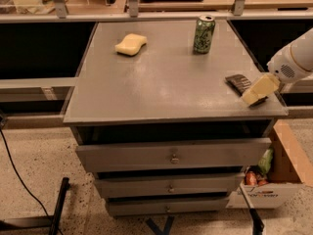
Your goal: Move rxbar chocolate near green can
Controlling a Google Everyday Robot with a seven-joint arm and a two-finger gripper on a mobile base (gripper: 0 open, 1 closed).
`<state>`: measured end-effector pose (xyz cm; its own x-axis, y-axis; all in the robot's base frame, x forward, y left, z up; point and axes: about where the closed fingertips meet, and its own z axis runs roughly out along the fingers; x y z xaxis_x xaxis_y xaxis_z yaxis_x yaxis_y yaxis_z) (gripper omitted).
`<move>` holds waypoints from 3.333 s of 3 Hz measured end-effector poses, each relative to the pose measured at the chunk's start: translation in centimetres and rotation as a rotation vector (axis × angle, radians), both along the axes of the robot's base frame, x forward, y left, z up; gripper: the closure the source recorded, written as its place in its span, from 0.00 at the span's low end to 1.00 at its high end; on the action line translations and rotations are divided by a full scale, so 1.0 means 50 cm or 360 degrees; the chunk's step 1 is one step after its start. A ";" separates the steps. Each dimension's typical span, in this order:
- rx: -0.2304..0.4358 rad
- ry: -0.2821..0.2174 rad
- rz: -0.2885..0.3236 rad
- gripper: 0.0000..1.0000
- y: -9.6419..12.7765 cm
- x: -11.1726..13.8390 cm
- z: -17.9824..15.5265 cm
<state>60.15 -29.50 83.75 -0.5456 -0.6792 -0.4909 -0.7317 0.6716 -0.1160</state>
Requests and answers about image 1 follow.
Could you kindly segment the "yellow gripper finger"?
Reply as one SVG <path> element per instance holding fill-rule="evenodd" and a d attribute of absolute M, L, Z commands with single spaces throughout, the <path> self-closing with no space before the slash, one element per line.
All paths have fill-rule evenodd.
<path fill-rule="evenodd" d="M 272 73 L 265 73 L 243 93 L 242 99 L 249 106 L 279 89 L 280 80 Z"/>

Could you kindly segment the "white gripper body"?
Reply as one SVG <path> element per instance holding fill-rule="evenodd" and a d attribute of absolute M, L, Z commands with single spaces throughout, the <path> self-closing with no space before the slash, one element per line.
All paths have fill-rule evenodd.
<path fill-rule="evenodd" d="M 294 83 L 301 80 L 301 71 L 291 56 L 290 45 L 278 51 L 267 63 L 268 71 L 283 83 Z"/>

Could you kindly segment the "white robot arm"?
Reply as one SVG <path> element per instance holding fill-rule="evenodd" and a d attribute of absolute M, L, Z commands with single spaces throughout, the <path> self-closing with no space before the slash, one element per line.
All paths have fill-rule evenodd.
<path fill-rule="evenodd" d="M 256 79 L 241 96 L 249 106 L 313 73 L 313 28 L 279 50 L 267 63 L 268 72 Z"/>

